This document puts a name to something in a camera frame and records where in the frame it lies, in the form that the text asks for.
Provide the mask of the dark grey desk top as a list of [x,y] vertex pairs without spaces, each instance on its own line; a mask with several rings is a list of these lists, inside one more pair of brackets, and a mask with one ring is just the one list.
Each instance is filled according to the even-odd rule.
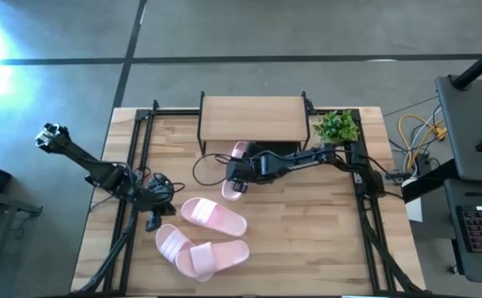
[[446,180],[444,190],[455,231],[457,266],[469,281],[482,283],[482,253],[467,251],[456,213],[458,205],[482,205],[482,183]]

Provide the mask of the white box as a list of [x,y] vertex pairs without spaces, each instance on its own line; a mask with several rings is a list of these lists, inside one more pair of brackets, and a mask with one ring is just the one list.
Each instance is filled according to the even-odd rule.
[[422,223],[423,222],[423,215],[422,215],[422,198],[418,197],[412,200],[409,203],[405,204],[407,216],[410,221]]

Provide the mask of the small green potted plant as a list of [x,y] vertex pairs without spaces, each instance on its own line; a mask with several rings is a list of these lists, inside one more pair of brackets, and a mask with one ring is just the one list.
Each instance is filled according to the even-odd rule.
[[355,123],[351,110],[327,113],[317,120],[313,128],[322,143],[341,146],[359,139],[359,126]]

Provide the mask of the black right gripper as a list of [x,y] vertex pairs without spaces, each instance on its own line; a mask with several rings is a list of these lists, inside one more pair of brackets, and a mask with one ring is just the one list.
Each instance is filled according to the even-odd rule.
[[228,162],[226,178],[234,182],[234,189],[236,191],[246,193],[250,183],[263,185],[268,182],[262,174],[261,166],[258,162],[259,159],[256,161],[252,161],[251,159],[235,159]]

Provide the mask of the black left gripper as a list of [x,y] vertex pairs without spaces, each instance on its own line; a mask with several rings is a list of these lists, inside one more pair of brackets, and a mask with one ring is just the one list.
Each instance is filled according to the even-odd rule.
[[[162,186],[160,185],[151,186],[147,189],[147,208],[151,214],[145,225],[146,232],[153,232],[161,226],[162,219],[157,207],[158,202],[162,198],[162,195],[160,194],[161,190]],[[162,211],[163,216],[175,216],[177,214],[176,207],[172,202],[166,202],[161,206],[164,209]]]

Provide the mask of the black metal table frame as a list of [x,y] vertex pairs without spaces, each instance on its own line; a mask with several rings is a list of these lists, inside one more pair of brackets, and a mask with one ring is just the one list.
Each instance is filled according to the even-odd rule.
[[[222,201],[223,168],[200,159],[199,112],[159,108],[144,119],[136,108],[113,112],[105,159],[146,151],[154,171],[181,181],[174,202],[193,197]],[[110,286],[83,298],[130,296],[342,296],[387,289],[381,257],[361,233],[354,181],[332,166],[295,171],[271,185],[254,185],[228,207],[248,221],[248,259],[206,283],[179,273],[158,251],[141,214],[130,253],[120,255]]]

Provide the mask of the pink slide sandal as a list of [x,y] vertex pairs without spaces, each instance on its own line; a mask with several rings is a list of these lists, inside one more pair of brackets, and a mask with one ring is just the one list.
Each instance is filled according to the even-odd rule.
[[155,237],[158,252],[171,264],[175,263],[176,256],[195,244],[183,234],[180,229],[172,224],[163,224]]
[[[240,158],[246,152],[248,143],[247,142],[237,142],[231,151],[232,157]],[[234,182],[231,180],[225,180],[222,184],[221,189],[222,196],[229,201],[237,201],[241,196],[242,192],[238,192],[234,189]]]
[[206,198],[188,199],[181,206],[181,216],[191,224],[233,237],[243,236],[248,229],[245,217]]
[[215,273],[245,262],[249,254],[248,244],[243,240],[207,242],[180,251],[176,255],[175,265],[183,275],[207,282]]

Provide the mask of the black slanted pole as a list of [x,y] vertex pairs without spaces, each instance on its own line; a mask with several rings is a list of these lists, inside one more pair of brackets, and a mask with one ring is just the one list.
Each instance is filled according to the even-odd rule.
[[482,57],[477,60],[470,68],[464,71],[461,75],[451,79],[451,84],[455,89],[464,90],[473,81],[482,75]]

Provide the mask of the black desk support beam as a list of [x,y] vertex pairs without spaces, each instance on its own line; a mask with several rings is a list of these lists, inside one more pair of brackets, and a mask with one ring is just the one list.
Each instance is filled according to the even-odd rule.
[[443,186],[445,180],[459,179],[457,166],[454,159],[449,160],[418,177],[402,187],[402,197],[405,203],[411,202],[423,195]]

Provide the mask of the wooden shelf black metal frame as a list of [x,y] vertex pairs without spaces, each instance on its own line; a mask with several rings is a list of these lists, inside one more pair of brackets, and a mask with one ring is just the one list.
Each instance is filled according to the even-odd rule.
[[311,138],[311,101],[299,96],[211,96],[200,94],[197,140],[208,142],[295,142]]

